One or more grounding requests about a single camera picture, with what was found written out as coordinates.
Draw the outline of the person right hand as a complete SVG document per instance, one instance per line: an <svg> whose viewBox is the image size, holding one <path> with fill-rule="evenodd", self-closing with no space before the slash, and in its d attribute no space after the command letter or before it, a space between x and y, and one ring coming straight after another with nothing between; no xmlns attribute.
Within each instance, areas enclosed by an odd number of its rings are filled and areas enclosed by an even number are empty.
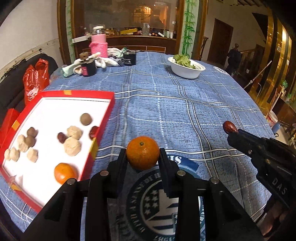
<svg viewBox="0 0 296 241"><path fill-rule="evenodd" d="M259 229L263 240L295 240L295 206L286 208L278 201L268 201Z"/></svg>

